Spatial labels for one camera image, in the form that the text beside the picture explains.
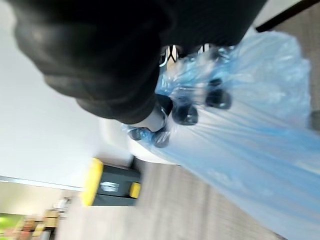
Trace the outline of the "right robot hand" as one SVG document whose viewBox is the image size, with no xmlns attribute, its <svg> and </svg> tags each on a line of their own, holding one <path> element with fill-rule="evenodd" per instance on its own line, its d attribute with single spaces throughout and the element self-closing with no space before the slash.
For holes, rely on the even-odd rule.
<svg viewBox="0 0 320 240">
<path fill-rule="evenodd" d="M 190 100 L 156 93 L 166 47 L 185 57 L 200 46 L 237 45 L 263 0 L 10 0 L 19 49 L 55 91 L 104 119 L 129 125 L 132 138 L 168 142 L 168 117 L 192 126 Z"/>
</svg>

